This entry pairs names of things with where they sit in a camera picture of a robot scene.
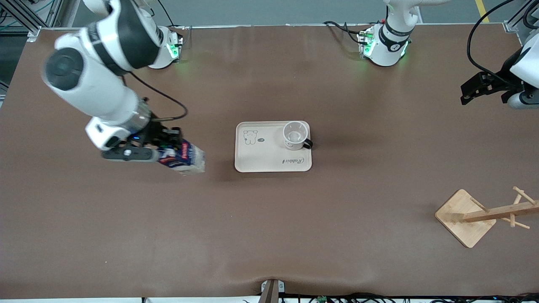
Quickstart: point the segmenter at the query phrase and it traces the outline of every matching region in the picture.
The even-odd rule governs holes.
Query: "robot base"
[[[375,26],[366,29],[361,35],[357,35],[360,42],[367,43],[366,45],[360,44],[360,54],[369,58],[374,64],[379,66],[391,66],[404,56],[408,42],[402,47],[402,50],[391,52],[388,47],[381,41],[378,33],[383,24],[376,24]]]
[[[177,32],[173,32],[165,26],[158,27],[163,32],[163,43],[161,43],[159,55],[157,55],[155,62],[148,65],[150,68],[156,70],[165,68],[172,62],[179,60],[183,45],[183,37],[178,35]]]

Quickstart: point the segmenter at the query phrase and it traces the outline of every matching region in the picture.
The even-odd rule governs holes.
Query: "bear illustration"
[[[257,142],[257,134],[258,134],[258,130],[244,130],[243,139],[245,140],[245,144],[247,145],[255,144]]]

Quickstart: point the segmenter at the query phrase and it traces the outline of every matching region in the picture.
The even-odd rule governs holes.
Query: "gray floor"
[[[0,81],[11,82],[25,43],[26,36],[0,36]]]
[[[327,20],[339,23],[368,23],[384,18],[382,0],[161,0],[172,21],[185,26],[320,24]],[[502,0],[483,0],[488,11]],[[514,0],[489,17],[503,22],[517,11],[525,0]],[[82,1],[72,0],[62,25],[81,27],[98,20]],[[170,25],[158,2],[151,7],[158,25]],[[474,23],[479,11],[474,0],[453,0],[441,6],[421,8],[424,23]],[[0,80],[11,81],[24,47],[24,37],[0,36]]]

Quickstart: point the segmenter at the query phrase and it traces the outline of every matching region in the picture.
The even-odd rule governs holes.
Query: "cable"
[[[167,14],[167,17],[169,18],[169,21],[170,21],[170,25],[169,25],[169,26],[179,26],[179,25],[177,25],[177,24],[174,24],[174,22],[172,22],[172,19],[170,18],[170,15],[168,14],[167,9],[166,9],[165,6],[163,5],[163,3],[161,3],[161,0],[157,0],[157,2],[159,2],[159,4],[161,5],[161,7],[163,8],[163,10],[165,11],[165,14]]]
[[[344,27],[340,26],[338,23],[333,22],[333,21],[326,21],[326,22],[324,22],[324,24],[325,24],[325,25],[329,25],[329,24],[335,25],[338,29],[347,32],[348,35],[350,36],[350,39],[352,39],[352,41],[354,41],[355,43],[361,44],[361,45],[367,45],[365,42],[359,41],[359,40],[357,40],[356,38],[354,38],[354,36],[352,36],[352,34],[357,35],[357,34],[359,34],[360,32],[350,30],[350,29],[348,28],[348,25],[346,24],[346,22],[344,22]]]
[[[495,74],[494,72],[486,69],[485,67],[479,65],[477,62],[475,62],[475,60],[472,58],[472,55],[470,54],[470,46],[471,46],[471,43],[472,43],[472,37],[473,37],[473,34],[475,32],[475,30],[477,29],[477,27],[479,26],[479,24],[481,24],[481,22],[486,18],[488,17],[488,15],[490,15],[493,11],[499,9],[500,7],[508,4],[508,3],[511,3],[513,2],[514,0],[505,0],[504,2],[496,5],[495,7],[493,7],[491,10],[487,11],[486,14],[484,14],[481,18],[479,18],[479,20],[474,24],[474,26],[472,27],[472,30],[470,31],[470,34],[468,36],[468,43],[466,45],[466,54],[468,55],[468,60],[477,68],[479,68],[480,70],[490,74],[491,76],[495,77],[495,78],[498,78],[498,80],[502,81],[503,83],[505,83],[506,85],[510,86],[510,87],[516,87],[514,84],[511,84],[509,83],[508,81],[506,81],[505,79],[503,79],[502,77],[498,76],[497,74]]]
[[[319,295],[298,295],[298,294],[289,294],[289,293],[283,293],[279,294],[280,298],[296,298],[298,299],[298,303],[301,301],[301,297],[303,298],[310,298],[309,303],[317,303],[317,298],[320,298]],[[503,303],[523,303],[525,301],[534,301],[536,303],[539,303],[539,293],[523,293],[519,294],[516,297],[506,297],[502,295],[484,295],[481,297],[425,297],[425,296],[419,296],[419,297],[386,297],[379,294],[372,294],[372,293],[353,293],[348,295],[332,295],[332,296],[326,296],[328,299],[328,302],[334,300],[338,300],[339,303],[363,303],[363,302],[384,302],[387,303],[387,301],[391,303],[396,303],[393,298],[402,299],[403,303],[410,303],[411,299],[420,299],[421,302],[428,302],[428,303],[473,303],[478,300],[494,300],[494,301],[502,301]]]
[[[166,118],[157,118],[157,119],[152,119],[152,121],[154,121],[154,122],[174,121],[174,120],[178,120],[178,119],[181,119],[181,118],[187,116],[187,113],[188,113],[187,107],[186,107],[185,105],[183,105],[180,101],[178,101],[178,100],[172,98],[171,96],[169,96],[169,95],[163,93],[163,92],[160,91],[159,89],[156,89],[156,88],[154,88],[152,85],[149,85],[148,83],[144,82],[144,80],[142,80],[141,78],[139,78],[139,77],[138,77],[137,75],[135,75],[133,72],[129,72],[129,73],[133,76],[133,78],[137,79],[140,83],[146,85],[147,88],[149,88],[149,89],[151,89],[152,91],[154,91],[154,92],[160,94],[161,96],[163,96],[163,97],[169,99],[170,101],[172,101],[172,102],[174,102],[174,103],[180,105],[180,106],[183,108],[183,110],[184,110],[184,113],[183,113],[182,115],[180,115],[180,116],[166,117]]]
[[[538,5],[538,4],[539,4],[539,0],[533,1],[533,2],[528,6],[528,8],[526,9],[526,11],[524,12],[524,16],[522,16],[522,22],[524,23],[524,26],[526,26],[527,28],[532,29],[532,30],[539,29],[539,26],[535,26],[535,25],[533,25],[533,24],[530,24],[530,21],[528,21],[528,16],[529,16],[531,10],[534,9],[535,6]]]
[[[325,25],[332,24],[332,25],[337,26],[337,28],[340,29],[340,30],[342,30],[342,31],[345,31],[345,32],[347,31],[346,28],[340,26],[338,23],[333,22],[333,21],[326,21],[326,22],[324,22],[324,24],[325,24]],[[353,33],[353,34],[356,34],[356,35],[360,33],[360,32],[356,32],[356,31],[349,31],[349,32],[350,32],[350,33]]]
[[[359,40],[357,40],[356,38],[354,38],[354,36],[352,36],[350,30],[348,29],[348,25],[346,25],[346,22],[344,22],[344,28],[346,29],[346,32],[348,33],[348,35],[350,36],[350,39],[352,39],[352,41],[354,41],[354,42],[357,43],[357,44],[367,45],[366,42],[359,41]]]
[[[7,17],[8,17],[8,12],[5,11],[3,8],[0,8],[0,18],[2,18],[2,21],[0,21],[0,24],[4,23]]]

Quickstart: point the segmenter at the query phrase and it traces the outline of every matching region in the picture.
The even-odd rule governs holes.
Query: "wooden base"
[[[472,248],[496,223],[496,219],[473,223],[462,222],[464,214],[481,210],[470,198],[471,196],[466,190],[459,189],[434,214],[436,219],[468,248]]]

